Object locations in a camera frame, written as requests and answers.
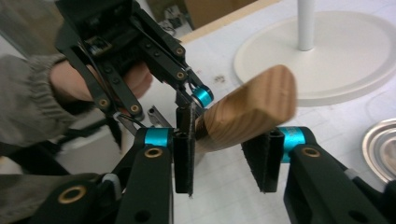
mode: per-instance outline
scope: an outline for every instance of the gray jacket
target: gray jacket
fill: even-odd
[[[52,94],[49,71],[61,60],[61,54],[27,61],[13,56],[0,58],[0,142],[27,147],[62,134],[78,119]],[[0,156],[9,152],[0,145]],[[0,175],[0,224],[29,217],[62,183],[96,177]]]

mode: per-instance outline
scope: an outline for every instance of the human hand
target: human hand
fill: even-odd
[[[137,98],[149,89],[152,74],[145,63],[135,64],[123,77],[129,89]],[[61,105],[75,101],[92,101],[92,96],[81,74],[68,61],[55,64],[49,73],[49,82],[55,98]]]

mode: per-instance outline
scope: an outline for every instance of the wooden block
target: wooden block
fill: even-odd
[[[195,121],[196,152],[241,144],[294,116],[296,84],[284,65],[262,72],[210,107]]]

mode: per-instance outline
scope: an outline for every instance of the metal plate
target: metal plate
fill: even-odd
[[[377,123],[363,138],[362,150],[370,168],[384,182],[396,179],[396,119]]]

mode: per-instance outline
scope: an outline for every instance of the person's arm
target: person's arm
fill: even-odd
[[[142,63],[124,80],[140,97],[152,76]],[[0,142],[27,147],[58,136],[92,108],[91,100],[83,78],[63,55],[0,58]]]

